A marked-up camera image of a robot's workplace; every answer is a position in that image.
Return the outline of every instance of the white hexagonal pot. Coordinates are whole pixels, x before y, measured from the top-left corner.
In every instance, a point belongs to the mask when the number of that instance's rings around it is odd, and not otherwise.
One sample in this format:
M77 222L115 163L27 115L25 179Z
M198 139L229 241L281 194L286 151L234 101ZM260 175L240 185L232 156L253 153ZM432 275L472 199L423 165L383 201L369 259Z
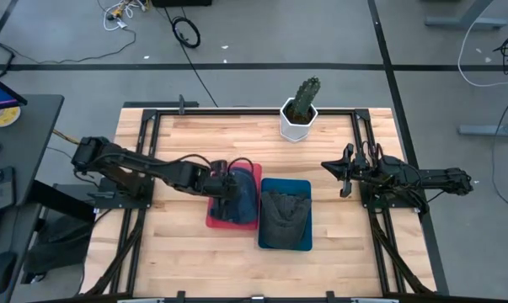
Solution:
M300 140L304 140L307 137L313 122L318 117L318 111L313 107L313 105L310 105L310 108L313 111L313 117L310 123L306 125L293 124L289 122L286 115L284 114L284 109L291 102L291 100L294 100L294 98L289 98L280 109L280 133L281 136L291 142L299 142Z

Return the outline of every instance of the blue tray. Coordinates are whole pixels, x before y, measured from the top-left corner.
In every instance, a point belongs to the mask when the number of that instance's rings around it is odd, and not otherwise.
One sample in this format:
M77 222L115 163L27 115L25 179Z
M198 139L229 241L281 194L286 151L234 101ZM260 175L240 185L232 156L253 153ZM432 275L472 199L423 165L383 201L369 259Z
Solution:
M261 181L261 192L276 190L279 193L290 194L290 195L302 195L307 198L312 198L312 185L307 180L296 180L296 179L278 179L278 178L264 178ZM261 205L260 215L263 214L263 206ZM304 234L302 234L302 239L298 243L296 247L292 250L297 251L310 251L312 250L313 245L313 236L312 236L312 209L307 213L306 220L306 228L304 229ZM261 248L271 248L265 244L263 239L261 238L260 233L258 233L258 245Z

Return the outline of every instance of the red tray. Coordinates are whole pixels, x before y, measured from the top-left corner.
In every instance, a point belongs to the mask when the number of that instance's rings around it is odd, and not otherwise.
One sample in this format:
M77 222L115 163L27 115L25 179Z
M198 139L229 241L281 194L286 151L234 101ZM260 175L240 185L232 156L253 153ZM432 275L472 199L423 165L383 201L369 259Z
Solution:
M250 164L245 162L236 162L232 165L232 167L240 167L250 170ZM255 188L257 189L257 205L258 205L258 218L259 218L259 201L261 200L261 165L258 163L254 163L254 179L255 179ZM245 231L255 231L257 230L258 221L256 220L254 222L248 223L248 224L235 224L232 222L227 221L221 221L218 219L215 219L209 215L209 212L212 208L212 204L214 203L214 199L209 199L209 205L206 211L206 220L205 224L207 227L210 228L227 228L227 229L238 229L238 230L245 230Z

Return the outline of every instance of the wooden table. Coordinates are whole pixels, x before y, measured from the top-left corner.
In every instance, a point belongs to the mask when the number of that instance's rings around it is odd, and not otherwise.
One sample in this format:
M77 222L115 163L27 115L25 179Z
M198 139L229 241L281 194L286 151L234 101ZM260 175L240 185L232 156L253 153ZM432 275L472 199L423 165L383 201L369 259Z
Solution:
M369 110L374 136L385 154L403 158L391 109ZM142 111L122 110L117 144L135 150ZM207 198L182 194L157 181L143 230L135 297L175 297L178 290L185 290L188 297L324 297L327 290L337 296L381 295L372 233L358 186L349 198L341 199L341 182L320 166L321 161L341 158L350 142L355 143L350 119L342 116L320 115L310 136L297 144L281 138L278 115L163 117L156 158L172 160L189 153L200 153L210 161L248 157L263 166L264 178L309 180L313 250L263 250L257 246L256 232L208 228ZM434 290L418 216L411 209L390 211L401 256ZM83 290L94 285L115 256L122 215L123 210L113 210L95 227ZM385 262L395 291L386 254Z

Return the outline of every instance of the table leg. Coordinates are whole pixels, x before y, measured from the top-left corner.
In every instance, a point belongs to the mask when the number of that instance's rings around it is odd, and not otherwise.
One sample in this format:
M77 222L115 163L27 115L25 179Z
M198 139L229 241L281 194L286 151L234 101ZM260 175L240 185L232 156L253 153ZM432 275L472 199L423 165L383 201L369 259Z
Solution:
M460 125L458 128L460 135L470 136L507 136L508 137L508 123L501 125L497 131L497 125Z
M473 5L461 17L426 17L425 25L441 26L449 29L468 29L474 20L473 29L500 29L508 24L505 19L479 18L480 14L491 4L493 0L476 0Z

